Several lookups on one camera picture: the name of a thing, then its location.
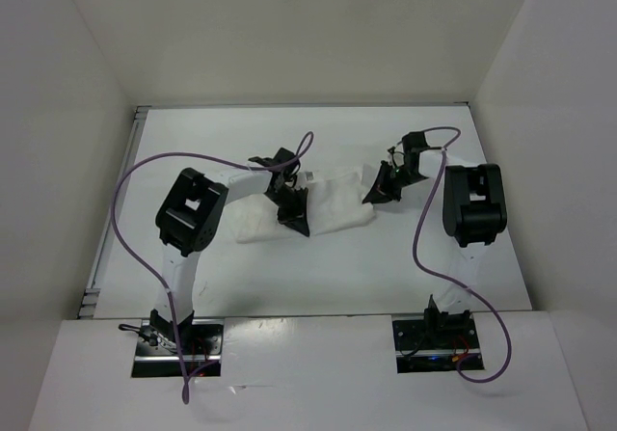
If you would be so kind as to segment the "white skirt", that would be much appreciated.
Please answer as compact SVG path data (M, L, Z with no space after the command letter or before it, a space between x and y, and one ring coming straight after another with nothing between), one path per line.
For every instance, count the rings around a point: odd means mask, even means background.
M370 224L376 213L370 202L362 201L368 193L363 181L365 174L373 172L373 168L362 165L299 173L299 184L308 189L309 235ZM277 211L265 195L251 195L227 206L224 220L238 244L301 237L301 233L278 222Z

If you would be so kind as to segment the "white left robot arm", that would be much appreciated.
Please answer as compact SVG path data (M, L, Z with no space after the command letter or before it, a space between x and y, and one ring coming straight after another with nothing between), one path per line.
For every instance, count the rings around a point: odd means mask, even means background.
M277 207L278 225L309 236L308 190L295 186L300 162L294 153L280 148L272 158L250 160L261 168L254 174L231 170L212 180L193 168L182 170L156 215L165 285L149 325L170 353L181 353L191 344L199 259L213 241L226 205L262 194Z

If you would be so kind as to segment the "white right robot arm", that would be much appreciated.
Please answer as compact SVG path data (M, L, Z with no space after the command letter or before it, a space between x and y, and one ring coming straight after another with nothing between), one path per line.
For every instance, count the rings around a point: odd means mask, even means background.
M432 187L421 209L413 236L411 255L418 270L447 283L446 289L430 298L431 303L449 313L470 308L474 299L492 315L495 306L475 289L479 264L486 250L507 225L507 206L502 175L497 164L471 164L448 153L461 131L442 145L427 141L431 129L412 131L388 149L389 158L368 176L369 189L364 203L400 202L403 190L430 179ZM440 197L444 233L454 243L450 269L435 270L420 260L419 241L435 198Z

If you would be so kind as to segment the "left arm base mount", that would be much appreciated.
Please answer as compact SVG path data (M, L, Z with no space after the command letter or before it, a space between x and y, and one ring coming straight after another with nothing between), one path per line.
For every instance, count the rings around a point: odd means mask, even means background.
M137 325L120 323L118 329L137 336L133 378L181 377L175 345L157 335L147 320ZM221 375L224 340L223 319L197 319L187 340L181 341L185 369L191 378Z

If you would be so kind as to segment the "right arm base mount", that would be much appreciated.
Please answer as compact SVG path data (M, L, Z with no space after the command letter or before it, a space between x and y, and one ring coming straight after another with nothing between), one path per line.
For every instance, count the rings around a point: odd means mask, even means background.
M448 315L428 327L425 316L391 321L398 374L484 369L479 338L468 311Z

